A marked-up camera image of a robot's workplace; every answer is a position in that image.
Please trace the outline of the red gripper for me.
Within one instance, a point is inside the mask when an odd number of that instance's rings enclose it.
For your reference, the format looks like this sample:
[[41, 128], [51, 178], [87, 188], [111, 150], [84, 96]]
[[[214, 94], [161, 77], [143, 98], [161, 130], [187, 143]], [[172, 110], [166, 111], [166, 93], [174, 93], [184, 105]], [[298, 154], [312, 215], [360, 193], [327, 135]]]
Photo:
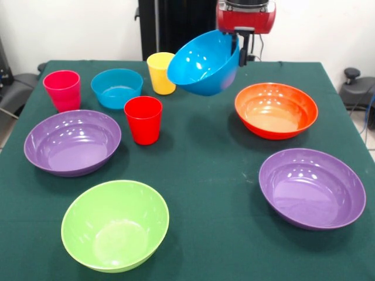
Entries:
[[[270, 33], [276, 17], [274, 1], [218, 1], [216, 6], [217, 28], [225, 33], [253, 29], [255, 34]], [[247, 64], [249, 32], [240, 32], [243, 46], [239, 66]], [[237, 47], [237, 35], [231, 34], [231, 53]]]

